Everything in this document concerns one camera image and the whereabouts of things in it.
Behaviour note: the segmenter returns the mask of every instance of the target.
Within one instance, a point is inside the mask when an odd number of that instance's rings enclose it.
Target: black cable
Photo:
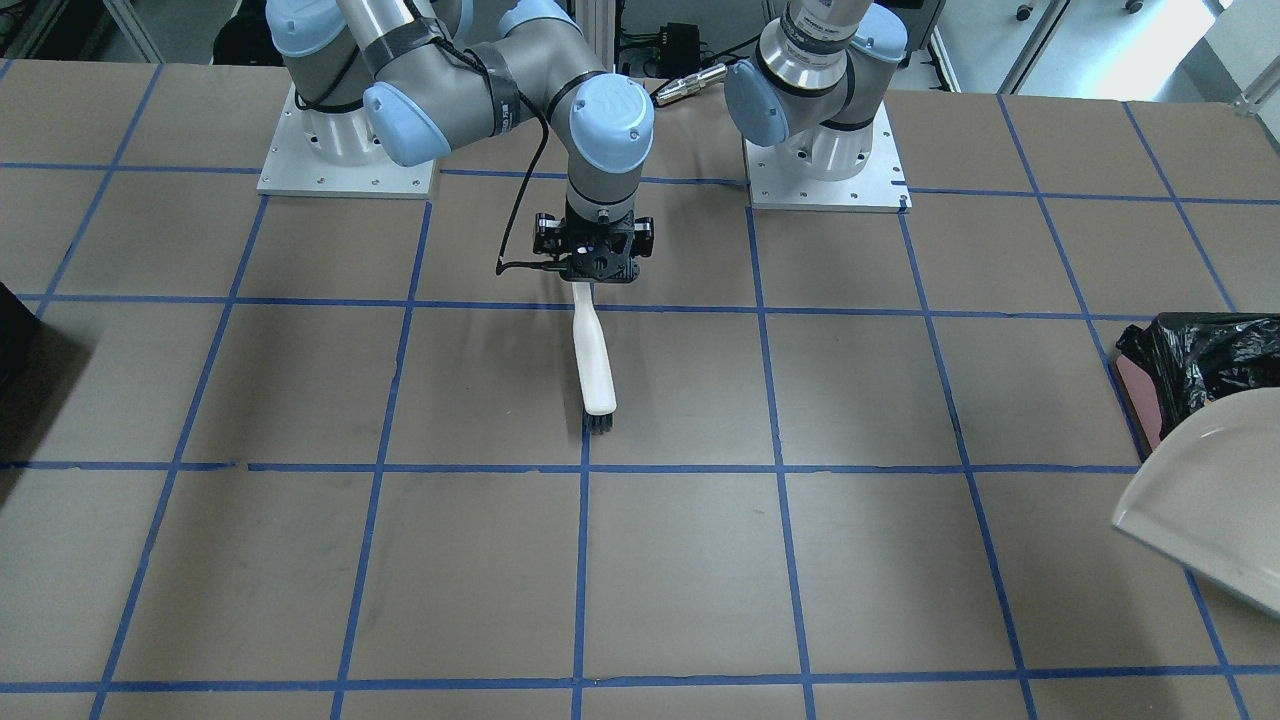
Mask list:
[[[347,58],[347,63],[342,65],[340,70],[338,70],[338,77],[333,78],[329,87],[320,94],[320,97],[316,97],[315,100],[303,100],[302,94],[294,90],[293,104],[298,106],[298,110],[320,110],[323,113],[325,110],[324,101],[328,100],[329,96],[338,90],[338,86],[342,85],[342,81],[347,78],[347,73],[351,72],[351,68],[356,64],[357,58],[360,58],[360,47],[351,51],[351,56]]]
[[[529,111],[538,118],[538,124],[543,128],[543,138],[538,142],[538,150],[534,151],[534,159],[529,161],[529,169],[525,170],[524,179],[520,181],[520,190],[516,191],[516,201],[511,205],[511,215],[507,218],[507,229],[502,233],[502,245],[498,246],[498,264],[494,266],[494,274],[500,275],[503,270],[508,268],[532,268],[538,270],[553,270],[556,268],[550,266],[550,263],[507,263],[507,242],[511,240],[511,228],[516,224],[516,215],[520,214],[520,204],[525,200],[525,190],[529,188],[529,181],[534,177],[534,168],[538,167],[538,160],[543,158],[543,150],[547,150],[547,141],[550,138],[550,128],[547,126],[547,118],[534,108],[532,101],[521,92],[520,101],[529,108]]]
[[[471,70],[476,72],[481,77],[488,77],[489,74],[488,70],[484,69],[484,64],[481,64],[479,60],[463,54],[457,47],[454,47],[452,42],[444,38],[440,38],[438,42],[440,45],[440,49],[448,53],[452,58],[454,58]],[[498,264],[494,266],[494,274],[498,275],[500,275],[502,272],[508,268],[532,268],[538,270],[558,269],[552,266],[553,265],[552,263],[521,263],[521,261],[507,263],[504,259],[507,255],[507,243],[511,241],[511,228],[516,224],[516,217],[520,214],[520,205],[525,200],[525,191],[529,190],[529,181],[532,179],[534,168],[536,168],[538,161],[543,159],[543,151],[547,150],[547,141],[550,140],[550,127],[547,124],[547,118],[534,105],[534,101],[530,100],[529,96],[525,95],[524,92],[520,92],[520,101],[521,104],[525,105],[525,108],[529,108],[529,111],[532,113],[535,118],[538,118],[538,124],[543,129],[543,137],[538,142],[538,150],[534,151],[534,158],[529,161],[529,169],[525,170],[524,179],[520,181],[520,190],[516,191],[516,201],[511,205],[511,217],[507,218],[507,229],[503,231],[502,245],[498,246]]]
[[[732,55],[735,50],[741,50],[741,49],[746,47],[748,45],[755,42],[759,38],[760,38],[760,36],[756,35],[751,40],[748,40],[745,42],[739,42],[737,45],[730,47],[728,50],[722,50],[722,51],[714,54],[710,58],[707,58],[705,60],[703,60],[703,67],[704,68],[709,68],[709,67],[712,67],[712,65],[716,64],[716,60],[718,60],[718,59],[721,59],[721,58],[723,58],[726,55]]]

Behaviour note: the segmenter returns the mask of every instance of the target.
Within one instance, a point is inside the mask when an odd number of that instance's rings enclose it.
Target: black tape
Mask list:
[[[778,18],[782,26],[782,35],[787,36],[791,45],[795,45],[805,53],[813,53],[814,55],[835,55],[836,53],[844,53],[849,47],[849,38],[844,40],[818,40],[810,35],[806,35],[803,29],[796,27],[795,22],[791,19],[791,13],[782,13]]]
[[[493,102],[493,132],[489,137],[511,132],[524,119],[520,111],[520,87],[511,74],[507,59],[492,42],[481,42],[467,50],[485,69],[485,85]]]
[[[435,18],[419,18],[411,23],[404,23],[387,35],[369,44],[364,50],[365,64],[369,72],[376,78],[378,73],[392,64],[396,58],[406,55],[433,42],[444,38],[444,31]]]

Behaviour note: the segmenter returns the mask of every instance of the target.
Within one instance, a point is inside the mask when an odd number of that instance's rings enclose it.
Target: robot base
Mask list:
[[[284,100],[271,147],[257,178],[261,195],[294,197],[401,197],[425,200],[435,178],[435,163],[402,168],[379,150],[371,161],[339,165],[311,147],[303,111],[293,102],[293,86]]]
[[[867,167],[842,181],[810,178],[796,168],[782,146],[760,147],[744,141],[746,174],[751,181],[751,206],[759,210],[832,210],[842,213],[897,213],[911,206],[902,160],[897,155],[888,113],[881,105],[874,120],[876,145]]]

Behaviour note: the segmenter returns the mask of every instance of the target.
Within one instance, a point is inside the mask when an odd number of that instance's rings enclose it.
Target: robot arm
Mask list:
[[[535,251],[553,260],[499,263],[499,272],[535,266],[591,282],[637,277],[635,258],[652,251],[652,223],[636,222],[635,192],[653,145],[653,104],[635,82],[604,72],[558,5],[520,0],[499,22],[502,38],[471,45],[465,56],[429,4],[339,6],[375,81],[364,94],[365,111],[396,163],[443,158],[531,117],[544,118],[568,150],[566,217],[539,215],[535,238]]]
[[[742,136],[803,176],[850,178],[872,154],[873,122],[906,28],[870,0],[790,0],[751,56],[728,68],[724,100]]]

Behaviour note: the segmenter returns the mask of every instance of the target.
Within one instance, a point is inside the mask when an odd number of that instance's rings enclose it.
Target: white plastic dustpan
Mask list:
[[[1280,388],[1239,392],[1183,420],[1111,524],[1280,618]]]

